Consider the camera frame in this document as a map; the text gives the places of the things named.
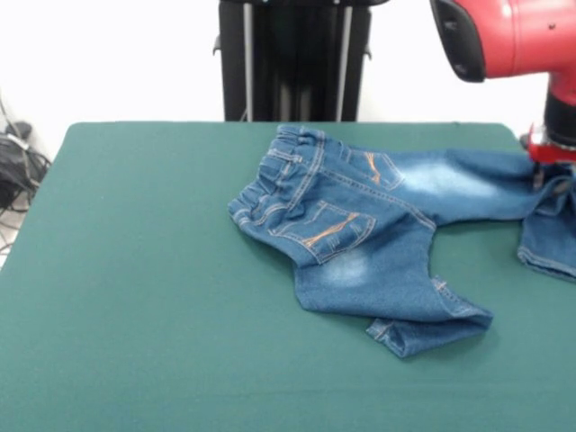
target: denim fabric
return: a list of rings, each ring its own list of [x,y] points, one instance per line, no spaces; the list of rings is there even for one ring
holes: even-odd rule
[[[406,357],[492,322],[428,273],[439,226],[524,220],[522,262],[576,277],[576,256],[566,253],[576,250],[572,171],[549,168],[534,191],[532,170],[523,154],[382,152],[283,125],[228,210],[243,232],[292,259],[305,310],[373,318],[367,333]]]

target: green tablecloth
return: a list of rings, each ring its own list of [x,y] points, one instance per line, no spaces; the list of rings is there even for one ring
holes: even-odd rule
[[[517,149],[498,125],[320,124],[388,149]],[[0,277],[0,431],[573,431],[576,286],[518,223],[442,229],[432,271],[493,327],[401,361],[302,310],[228,201],[275,124],[78,124]]]

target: blue denim jeans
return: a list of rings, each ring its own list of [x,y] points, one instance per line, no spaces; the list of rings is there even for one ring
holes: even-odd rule
[[[576,278],[572,171],[549,167],[538,191],[532,179],[524,154],[374,151],[283,125],[228,210],[244,233],[292,259],[305,310],[373,318],[367,333],[406,357],[492,322],[428,273],[439,226],[523,220],[522,262]]]

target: orange stitching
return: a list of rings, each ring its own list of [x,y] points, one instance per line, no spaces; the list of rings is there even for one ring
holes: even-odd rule
[[[376,168],[376,164],[374,163],[374,153],[366,153],[366,158],[368,159],[368,165],[370,169],[374,172],[372,176],[372,181],[375,182],[377,185],[380,183],[380,172]]]
[[[325,231],[322,231],[318,236],[306,238],[302,243],[304,244],[304,246],[306,246],[306,248],[311,248],[314,245],[314,243],[316,243],[318,240],[323,239],[326,236],[329,236],[330,234],[335,234],[341,231],[347,225],[347,223],[353,221],[357,216],[358,213],[350,213],[344,222],[340,222],[336,225],[331,226]]]

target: black cable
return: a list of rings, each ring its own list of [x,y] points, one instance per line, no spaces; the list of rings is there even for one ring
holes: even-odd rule
[[[0,96],[0,116],[4,117],[7,127],[0,131],[0,217],[6,212],[26,213],[41,185],[51,162],[38,150],[32,148],[26,140],[32,132],[32,126],[25,121],[13,122],[8,117]],[[16,207],[22,198],[22,205]],[[0,220],[0,227],[18,230],[15,225]],[[0,231],[0,256],[7,256],[13,243],[8,242]]]

